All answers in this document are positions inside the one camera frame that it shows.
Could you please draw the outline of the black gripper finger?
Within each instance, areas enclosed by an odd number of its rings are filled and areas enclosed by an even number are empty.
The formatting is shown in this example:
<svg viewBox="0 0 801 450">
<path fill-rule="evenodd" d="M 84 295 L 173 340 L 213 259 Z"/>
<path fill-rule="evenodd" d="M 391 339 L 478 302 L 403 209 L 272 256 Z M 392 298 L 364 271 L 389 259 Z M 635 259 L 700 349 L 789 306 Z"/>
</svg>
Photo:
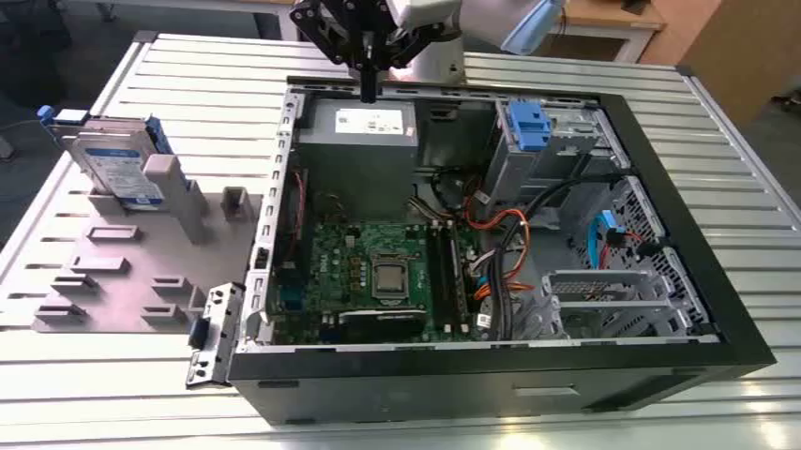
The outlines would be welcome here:
<svg viewBox="0 0 801 450">
<path fill-rule="evenodd" d="M 295 1 L 289 19 L 304 38 L 316 46 L 335 65 L 344 65 L 359 81 L 359 99 L 371 102 L 371 66 L 363 47 L 355 9 L 347 14 L 345 1 Z"/>
<path fill-rule="evenodd" d="M 442 36 L 446 2 L 372 1 L 369 6 L 369 103 L 373 103 L 380 73 L 403 68 Z"/>
</svg>

